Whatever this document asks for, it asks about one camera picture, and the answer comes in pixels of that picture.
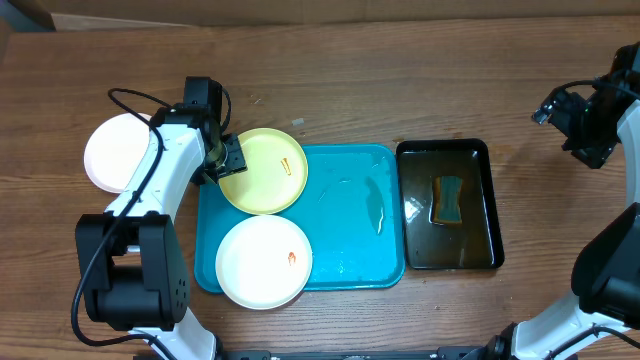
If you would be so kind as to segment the yellow plate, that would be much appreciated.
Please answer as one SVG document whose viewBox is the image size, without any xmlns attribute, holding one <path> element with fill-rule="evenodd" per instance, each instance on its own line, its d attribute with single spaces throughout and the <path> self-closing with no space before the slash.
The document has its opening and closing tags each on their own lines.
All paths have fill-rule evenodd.
<svg viewBox="0 0 640 360">
<path fill-rule="evenodd" d="M 239 135 L 247 170 L 219 181 L 225 198 L 252 215 L 270 215 L 302 194 L 309 168 L 300 144 L 287 133 L 256 128 Z"/>
</svg>

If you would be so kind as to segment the pink plate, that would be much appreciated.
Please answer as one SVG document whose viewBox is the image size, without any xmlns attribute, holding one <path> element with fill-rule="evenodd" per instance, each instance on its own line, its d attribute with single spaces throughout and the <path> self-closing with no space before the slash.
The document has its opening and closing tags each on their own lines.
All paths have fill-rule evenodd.
<svg viewBox="0 0 640 360">
<path fill-rule="evenodd" d="M 98 188 L 125 190 L 147 150 L 150 130 L 130 113 L 110 118 L 90 136 L 84 150 L 84 168 Z"/>
</svg>

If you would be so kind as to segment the green yellow sponge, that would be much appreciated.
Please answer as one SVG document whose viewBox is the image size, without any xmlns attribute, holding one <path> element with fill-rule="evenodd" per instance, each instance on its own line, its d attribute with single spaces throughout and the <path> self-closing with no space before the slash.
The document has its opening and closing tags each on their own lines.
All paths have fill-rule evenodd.
<svg viewBox="0 0 640 360">
<path fill-rule="evenodd" d="M 463 180 L 457 176 L 440 176 L 433 183 L 433 222 L 444 225 L 462 223 L 460 194 Z"/>
</svg>

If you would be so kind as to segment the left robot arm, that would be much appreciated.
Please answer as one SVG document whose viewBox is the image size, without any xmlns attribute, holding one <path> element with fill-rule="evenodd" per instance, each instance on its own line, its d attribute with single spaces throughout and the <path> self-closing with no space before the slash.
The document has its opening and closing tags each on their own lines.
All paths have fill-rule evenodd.
<svg viewBox="0 0 640 360">
<path fill-rule="evenodd" d="M 163 359 L 216 359 L 220 347 L 189 308 L 187 267 L 174 217 L 194 177 L 213 182 L 244 169 L 231 108 L 202 100 L 162 105 L 151 143 L 126 190 L 75 229 L 81 279 L 71 327 L 84 344 L 143 340 Z"/>
</svg>

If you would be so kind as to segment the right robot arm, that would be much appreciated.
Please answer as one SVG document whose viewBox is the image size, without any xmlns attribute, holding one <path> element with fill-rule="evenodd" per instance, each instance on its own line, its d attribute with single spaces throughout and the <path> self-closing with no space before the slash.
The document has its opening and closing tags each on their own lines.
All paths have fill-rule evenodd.
<svg viewBox="0 0 640 360">
<path fill-rule="evenodd" d="M 612 335 L 637 347 L 627 331 L 639 327 L 639 47 L 619 48 L 609 72 L 589 81 L 583 98 L 573 84 L 554 88 L 532 119 L 565 135 L 562 148 L 591 169 L 621 145 L 626 208 L 578 255 L 571 290 L 536 317 L 512 323 L 468 353 L 470 359 L 574 359 Z"/>
</svg>

